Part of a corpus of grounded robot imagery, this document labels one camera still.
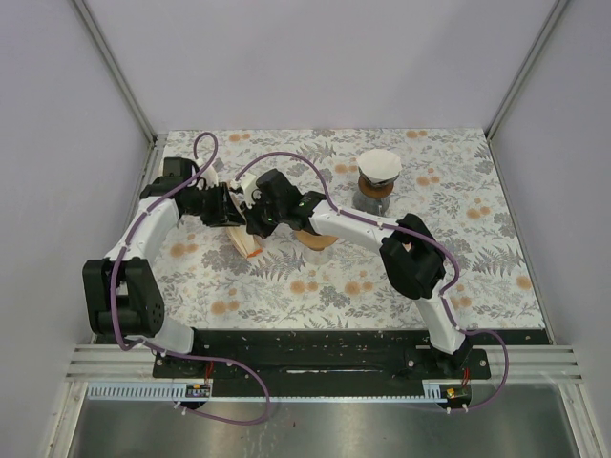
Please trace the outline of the coffee filter paper pack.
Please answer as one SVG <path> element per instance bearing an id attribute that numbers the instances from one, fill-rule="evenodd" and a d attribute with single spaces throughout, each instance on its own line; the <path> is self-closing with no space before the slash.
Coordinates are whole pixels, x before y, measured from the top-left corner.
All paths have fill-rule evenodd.
<path id="1" fill-rule="evenodd" d="M 262 239 L 249 234 L 245 226 L 228 227 L 226 233 L 236 250 L 244 258 L 254 258 L 263 252 Z"/>

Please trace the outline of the white paper coffee filter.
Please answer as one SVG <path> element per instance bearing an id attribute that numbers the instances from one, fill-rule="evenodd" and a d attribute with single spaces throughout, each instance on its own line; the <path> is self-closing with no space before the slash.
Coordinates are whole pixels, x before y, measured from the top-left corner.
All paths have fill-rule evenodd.
<path id="1" fill-rule="evenodd" d="M 399 155 L 383 149 L 363 152 L 357 157 L 356 162 L 359 169 L 363 169 L 368 174 L 376 174 L 378 177 L 382 177 L 385 172 L 389 172 L 391 176 L 399 175 L 402 170 Z"/>

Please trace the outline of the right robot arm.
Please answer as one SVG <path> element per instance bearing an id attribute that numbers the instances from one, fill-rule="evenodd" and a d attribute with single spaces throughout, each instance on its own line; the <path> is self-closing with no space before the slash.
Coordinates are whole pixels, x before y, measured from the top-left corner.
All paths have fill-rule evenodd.
<path id="1" fill-rule="evenodd" d="M 443 299 L 444 262 L 449 256 L 419 217 L 407 214 L 393 220 L 344 210 L 325 194 L 301 193 L 276 169 L 258 177 L 242 171 L 236 181 L 243 192 L 248 233 L 265 239 L 285 224 L 312 249 L 342 239 L 379 254 L 390 285 L 415 302 L 429 330 L 430 343 L 437 349 L 436 370 L 453 378 L 468 367 L 468 354 L 461 347 L 465 335 Z"/>

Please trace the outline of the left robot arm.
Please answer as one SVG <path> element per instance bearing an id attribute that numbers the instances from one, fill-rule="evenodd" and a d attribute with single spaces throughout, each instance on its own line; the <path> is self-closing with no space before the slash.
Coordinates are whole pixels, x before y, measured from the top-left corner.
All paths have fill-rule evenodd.
<path id="1" fill-rule="evenodd" d="M 176 352 L 174 366 L 187 377 L 204 371 L 207 355 L 194 345 L 191 327 L 165 316 L 151 262 L 185 215 L 209 227 L 244 224 L 228 185 L 219 181 L 221 167 L 218 159 L 165 158 L 162 175 L 140 192 L 135 217 L 119 242 L 82 268 L 92 331 L 110 337 L 119 331 L 125 346 L 147 343 Z"/>

